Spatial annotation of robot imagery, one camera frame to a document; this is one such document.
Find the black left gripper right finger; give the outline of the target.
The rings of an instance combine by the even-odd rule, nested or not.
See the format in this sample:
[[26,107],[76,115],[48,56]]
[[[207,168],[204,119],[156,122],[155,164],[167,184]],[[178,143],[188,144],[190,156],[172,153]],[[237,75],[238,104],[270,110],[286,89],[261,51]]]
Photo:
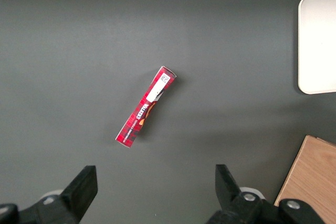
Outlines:
[[242,191],[224,164],[215,166],[215,191],[221,210],[207,223],[324,223],[302,200],[285,198],[274,206],[252,191]]

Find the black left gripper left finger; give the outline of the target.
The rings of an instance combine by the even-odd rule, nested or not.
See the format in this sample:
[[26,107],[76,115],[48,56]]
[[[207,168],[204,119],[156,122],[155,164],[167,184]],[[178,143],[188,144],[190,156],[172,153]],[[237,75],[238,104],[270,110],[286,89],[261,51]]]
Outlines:
[[59,195],[45,196],[24,210],[1,204],[1,223],[80,223],[97,192],[97,170],[88,165]]

